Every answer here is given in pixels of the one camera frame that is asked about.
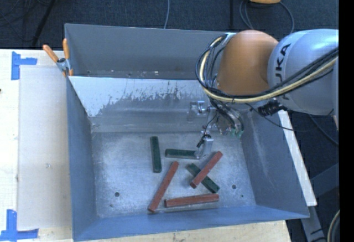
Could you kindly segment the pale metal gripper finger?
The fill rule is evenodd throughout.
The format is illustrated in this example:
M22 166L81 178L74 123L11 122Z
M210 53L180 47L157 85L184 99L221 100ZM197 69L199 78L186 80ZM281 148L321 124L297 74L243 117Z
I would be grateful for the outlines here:
M189 110L187 112L187 121L193 122L199 118L206 117L208 114L208 107L203 100L190 102Z
M197 159L207 156L211 152L214 139L210 135L203 135L196 145L197 150L194 155Z

